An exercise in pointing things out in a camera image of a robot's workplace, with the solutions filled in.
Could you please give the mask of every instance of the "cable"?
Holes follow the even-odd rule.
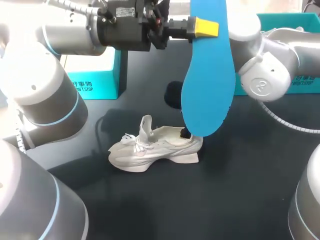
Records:
[[[14,104],[12,101],[7,100],[8,103],[8,109],[12,113],[13,119],[15,120],[15,137],[16,137],[16,143],[18,145],[19,150],[26,154],[26,147],[24,143],[24,139],[22,137],[22,132],[20,131],[20,125],[19,125],[19,119],[20,119],[20,111],[16,107],[16,104]]]
[[[275,115],[263,102],[259,101],[259,104],[269,116],[271,116],[273,119],[277,120],[282,125],[285,125],[287,128],[290,128],[290,129],[293,129],[293,130],[296,130],[299,132],[303,132],[303,133],[308,133],[308,134],[320,134],[320,130],[308,129],[308,128],[293,125],[293,124],[283,120],[282,118],[278,117],[277,115]]]
[[[99,17],[98,13],[101,9],[99,7],[92,7],[83,4],[78,4],[69,0],[47,0],[46,3],[49,4],[51,2],[57,4],[57,7],[61,7],[63,9],[68,9],[74,11],[76,13],[85,14],[85,15],[93,15]]]
[[[7,103],[8,103],[8,108],[12,112],[12,115],[14,116],[14,119],[15,119],[15,136],[16,136],[16,142],[17,142],[18,148],[22,153],[27,154],[24,138],[31,149],[34,149],[36,146],[32,141],[28,131],[26,130],[24,123],[20,118],[21,112],[19,111],[17,104],[10,100],[7,100]]]

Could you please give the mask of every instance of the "shoelace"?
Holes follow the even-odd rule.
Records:
[[[135,153],[141,153],[141,152],[145,152],[147,149],[153,149],[153,146],[149,146],[149,145],[145,145],[139,142],[139,138],[131,135],[131,134],[125,134],[122,139],[121,142],[124,144],[128,144],[129,142],[135,141],[135,146],[134,146],[134,152]]]

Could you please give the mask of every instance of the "shoe heel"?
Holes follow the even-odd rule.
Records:
[[[197,153],[183,156],[172,156],[169,159],[176,164],[196,164],[199,162]]]

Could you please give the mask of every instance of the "light blue stripe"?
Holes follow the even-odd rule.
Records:
[[[296,211],[298,212],[298,215],[300,217],[301,222],[303,223],[304,227],[308,230],[308,232],[312,235],[312,237],[314,237],[314,239],[319,240],[319,238],[316,237],[316,235],[314,235],[312,233],[312,231],[308,228],[308,226],[306,225],[305,221],[303,220],[299,208],[298,208],[298,202],[297,202],[297,193],[298,193],[298,187],[299,187],[300,182],[298,183],[298,186],[296,187],[296,191],[295,191],[295,206],[296,206]]]
[[[58,121],[55,121],[55,122],[52,122],[52,123],[46,123],[46,124],[38,124],[38,123],[34,123],[34,122],[30,121],[30,120],[29,120],[29,122],[32,123],[33,125],[36,125],[36,126],[39,126],[39,127],[48,127],[48,126],[53,126],[53,125],[59,124],[59,123],[63,122],[64,120],[66,120],[68,117],[71,116],[71,114],[75,111],[75,109],[76,109],[76,107],[78,105],[78,102],[79,102],[79,93],[76,95],[76,102],[75,102],[75,105],[72,108],[72,110],[66,116],[64,116],[63,118],[61,118]]]
[[[46,43],[46,45],[48,46],[49,50],[50,50],[54,55],[60,55],[60,54],[56,53],[56,51],[55,51],[55,50],[52,48],[52,46],[50,45],[49,39],[48,39],[48,36],[47,36],[47,30],[46,30],[46,26],[45,26],[45,25],[42,25],[42,32],[43,32],[43,36],[44,36],[45,43]]]
[[[55,202],[55,207],[54,207],[54,211],[53,211],[53,214],[52,214],[52,217],[51,217],[51,220],[48,224],[48,226],[46,227],[46,229],[44,230],[42,236],[39,238],[39,240],[43,240],[45,239],[45,237],[48,235],[50,229],[52,228],[55,220],[56,220],[56,217],[57,217],[57,213],[58,213],[58,209],[59,209],[59,205],[60,205],[60,191],[59,191],[59,186],[58,186],[58,183],[57,183],[57,180],[55,179],[54,176],[52,176],[53,180],[54,180],[54,183],[55,183],[55,188],[56,188],[56,202]]]

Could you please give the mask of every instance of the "shoe tongue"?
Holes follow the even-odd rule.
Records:
[[[140,124],[140,132],[139,132],[139,142],[141,144],[149,145],[149,137],[151,136],[152,127],[152,117],[150,115],[146,115],[142,118]]]

